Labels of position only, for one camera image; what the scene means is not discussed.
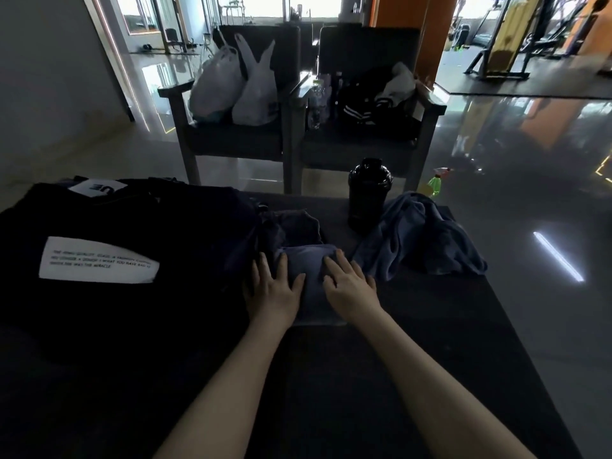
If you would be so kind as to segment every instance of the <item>chair seat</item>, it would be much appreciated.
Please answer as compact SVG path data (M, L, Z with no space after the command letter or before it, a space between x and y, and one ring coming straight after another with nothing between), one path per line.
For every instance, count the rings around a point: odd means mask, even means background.
M253 127L231 123L198 122L184 129L195 155L282 161L280 117Z
M328 122L307 131L301 147L302 163L315 169L350 171L364 158L380 158L391 172L404 174L416 141L382 138L369 127Z

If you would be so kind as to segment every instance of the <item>forearm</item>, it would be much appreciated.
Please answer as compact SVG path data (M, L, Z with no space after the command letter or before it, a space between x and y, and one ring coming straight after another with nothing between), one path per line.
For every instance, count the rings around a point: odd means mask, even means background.
M434 457L533 458L524 445L383 310L357 323Z
M254 321L154 459L244 456L266 374L284 331Z

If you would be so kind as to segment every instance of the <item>person's right arm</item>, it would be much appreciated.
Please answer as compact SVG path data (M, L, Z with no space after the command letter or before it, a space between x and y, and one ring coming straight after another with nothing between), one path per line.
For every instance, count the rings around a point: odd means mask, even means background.
M421 349L380 306L374 279L341 250L324 279L333 309L360 330L389 370L436 459L535 458L485 406Z

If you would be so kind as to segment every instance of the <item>person's left arm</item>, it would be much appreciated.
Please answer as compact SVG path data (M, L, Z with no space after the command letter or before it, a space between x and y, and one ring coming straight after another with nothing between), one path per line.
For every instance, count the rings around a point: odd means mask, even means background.
M253 296L244 289L250 324L238 346L189 406L154 459L244 457L266 374L297 314L304 274L289 288L287 256L272 279L264 254L253 262Z

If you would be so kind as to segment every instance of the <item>shaker bottle lid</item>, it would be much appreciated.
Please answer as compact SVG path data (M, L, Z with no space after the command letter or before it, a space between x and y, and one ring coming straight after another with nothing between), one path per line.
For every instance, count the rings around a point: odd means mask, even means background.
M349 184L375 185L389 190L393 183L391 172L377 158L366 158L348 174Z

